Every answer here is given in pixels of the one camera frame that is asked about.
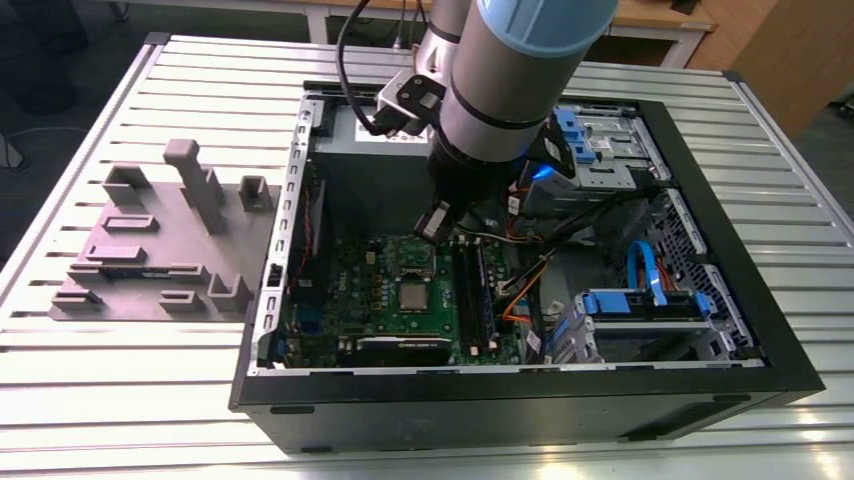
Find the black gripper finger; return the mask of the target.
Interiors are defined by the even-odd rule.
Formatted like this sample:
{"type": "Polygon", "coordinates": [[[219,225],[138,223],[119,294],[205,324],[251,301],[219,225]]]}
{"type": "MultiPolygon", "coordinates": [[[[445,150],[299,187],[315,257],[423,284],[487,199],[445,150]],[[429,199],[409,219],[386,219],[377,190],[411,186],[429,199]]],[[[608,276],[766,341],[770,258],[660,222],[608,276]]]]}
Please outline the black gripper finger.
{"type": "Polygon", "coordinates": [[[414,234],[433,245],[439,245],[450,237],[463,216],[463,206],[435,200],[418,220],[414,234]]]}

